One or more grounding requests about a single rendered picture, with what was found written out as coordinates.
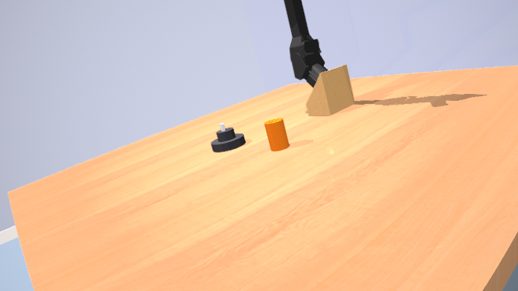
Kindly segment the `orange knob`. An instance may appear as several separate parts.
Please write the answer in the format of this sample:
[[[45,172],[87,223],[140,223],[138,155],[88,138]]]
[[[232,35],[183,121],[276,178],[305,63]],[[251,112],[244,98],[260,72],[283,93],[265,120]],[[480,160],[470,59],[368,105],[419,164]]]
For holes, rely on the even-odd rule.
[[[276,118],[264,123],[271,151],[287,149],[290,144],[282,118]]]

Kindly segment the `black round pedestal with silver shaft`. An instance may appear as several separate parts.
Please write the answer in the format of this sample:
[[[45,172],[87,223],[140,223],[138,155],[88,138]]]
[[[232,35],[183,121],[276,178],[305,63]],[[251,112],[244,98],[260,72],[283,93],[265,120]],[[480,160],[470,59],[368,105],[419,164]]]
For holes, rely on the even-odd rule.
[[[234,128],[225,128],[224,123],[219,125],[221,130],[216,132],[217,139],[210,143],[212,152],[226,152],[229,150],[234,150],[245,144],[244,135],[242,133],[235,134]]]

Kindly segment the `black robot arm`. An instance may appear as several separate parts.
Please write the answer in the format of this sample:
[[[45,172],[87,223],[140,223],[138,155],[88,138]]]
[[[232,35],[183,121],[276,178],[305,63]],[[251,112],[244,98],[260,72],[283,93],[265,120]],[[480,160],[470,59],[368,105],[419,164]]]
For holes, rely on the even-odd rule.
[[[328,71],[320,55],[319,40],[310,36],[301,0],[283,0],[290,23],[292,40],[290,60],[295,79],[305,79],[314,88],[320,73]]]

